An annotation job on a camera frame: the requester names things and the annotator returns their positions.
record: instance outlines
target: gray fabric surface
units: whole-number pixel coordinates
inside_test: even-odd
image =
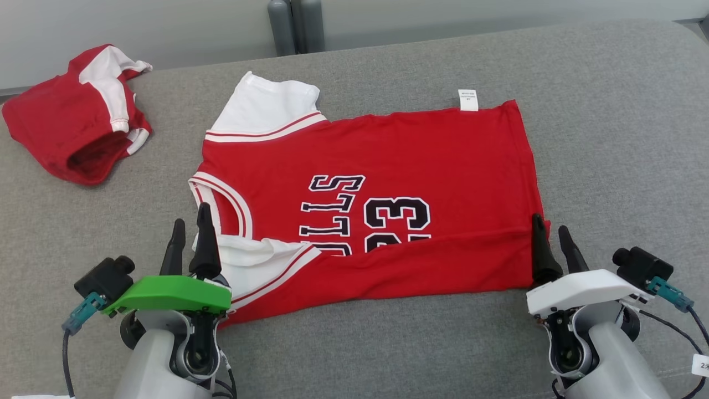
[[[50,176],[2,126],[0,397],[65,391],[60,324],[83,273],[119,254],[136,277],[156,273],[173,219],[195,232],[186,180],[248,70],[317,85],[329,119],[456,106],[461,88],[483,107],[517,99],[552,223],[569,226],[594,268],[633,245],[673,263],[671,281],[709,322],[709,51],[667,22],[538,28],[151,72],[131,85],[155,135],[95,189]],[[670,304],[648,308],[700,339]],[[643,322],[637,345],[678,398],[697,381],[691,347]],[[71,340],[79,398],[112,396],[130,355],[118,324],[95,317]],[[547,338],[522,291],[346,302],[219,340],[240,398],[552,397]]]

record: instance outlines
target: green plastic bracket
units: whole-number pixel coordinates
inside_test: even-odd
[[[147,275],[133,284],[117,301],[101,311],[105,315],[126,310],[203,310],[213,314],[229,310],[231,293],[226,287],[185,275]]]

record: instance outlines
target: garment label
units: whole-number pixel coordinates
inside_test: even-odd
[[[478,94],[475,90],[458,89],[460,97],[461,111],[477,111],[478,110]]]
[[[692,374],[695,376],[709,377],[709,356],[694,354]]]

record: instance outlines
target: red garment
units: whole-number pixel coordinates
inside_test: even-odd
[[[249,73],[207,131],[190,183],[211,205],[230,322],[531,284],[542,203],[516,102],[330,122],[317,96]]]
[[[83,185],[103,182],[152,131],[126,81],[152,69],[112,45],[84,51],[64,75],[5,103],[12,138],[51,174]]]

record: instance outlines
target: red basketball jersey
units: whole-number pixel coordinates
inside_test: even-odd
[[[231,320],[531,284],[542,204],[514,101],[331,122],[318,94],[249,72],[207,131],[190,185],[212,208]]]

